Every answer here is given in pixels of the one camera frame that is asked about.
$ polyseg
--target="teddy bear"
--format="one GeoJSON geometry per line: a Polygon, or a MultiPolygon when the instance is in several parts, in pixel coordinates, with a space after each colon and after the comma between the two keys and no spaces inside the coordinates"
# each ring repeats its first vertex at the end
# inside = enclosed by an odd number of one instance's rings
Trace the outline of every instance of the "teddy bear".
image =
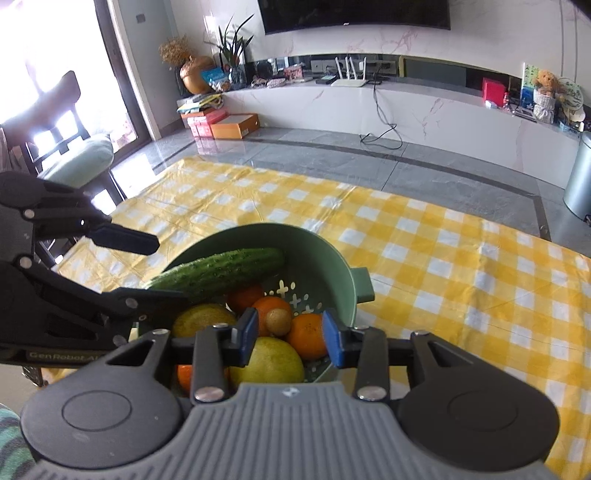
{"type": "Polygon", "coordinates": [[[558,78],[549,70],[540,70],[534,86],[534,117],[546,124],[554,123],[555,95],[560,88],[558,78]]]}

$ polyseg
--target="white logo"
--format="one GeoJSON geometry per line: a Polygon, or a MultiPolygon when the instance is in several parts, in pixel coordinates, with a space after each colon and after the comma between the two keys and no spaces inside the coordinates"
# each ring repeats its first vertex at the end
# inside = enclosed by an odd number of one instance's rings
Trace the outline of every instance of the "white logo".
{"type": "Polygon", "coordinates": [[[283,393],[287,398],[291,398],[295,397],[298,393],[300,393],[300,390],[296,387],[287,387],[281,390],[281,393],[283,393]]]}

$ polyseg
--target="colander handle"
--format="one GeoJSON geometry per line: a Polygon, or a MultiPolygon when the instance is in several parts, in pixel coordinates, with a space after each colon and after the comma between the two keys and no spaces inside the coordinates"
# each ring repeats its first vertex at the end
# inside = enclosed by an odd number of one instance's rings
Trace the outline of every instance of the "colander handle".
{"type": "Polygon", "coordinates": [[[369,271],[365,267],[351,268],[353,285],[357,294],[357,303],[366,303],[375,300],[374,287],[369,278],[369,271]]]}

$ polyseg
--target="gray tile floor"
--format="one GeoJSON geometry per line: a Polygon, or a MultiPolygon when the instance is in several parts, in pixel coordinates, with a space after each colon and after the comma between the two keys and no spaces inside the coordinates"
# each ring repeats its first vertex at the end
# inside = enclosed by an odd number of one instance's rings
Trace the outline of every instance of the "gray tile floor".
{"type": "Polygon", "coordinates": [[[550,239],[591,257],[591,228],[564,205],[564,190],[505,167],[448,151],[358,135],[262,128],[244,141],[195,141],[182,130],[114,169],[129,195],[181,158],[265,167],[424,200],[550,239]]]}

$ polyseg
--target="yellow checkered tablecloth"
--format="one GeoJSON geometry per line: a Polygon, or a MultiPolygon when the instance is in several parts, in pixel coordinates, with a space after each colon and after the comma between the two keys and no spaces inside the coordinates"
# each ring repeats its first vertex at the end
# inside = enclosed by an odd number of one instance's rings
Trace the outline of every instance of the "yellow checkered tablecloth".
{"type": "MultiPolygon", "coordinates": [[[[57,267],[95,290],[141,286],[220,229],[303,226],[376,292],[358,323],[388,336],[424,329],[545,392],[560,412],[547,465],[578,480],[591,469],[591,261],[512,228],[440,206],[330,180],[185,159],[121,204],[113,221],[158,235],[149,257],[80,241],[57,267]]],[[[405,382],[403,369],[392,378],[405,382]]]]}

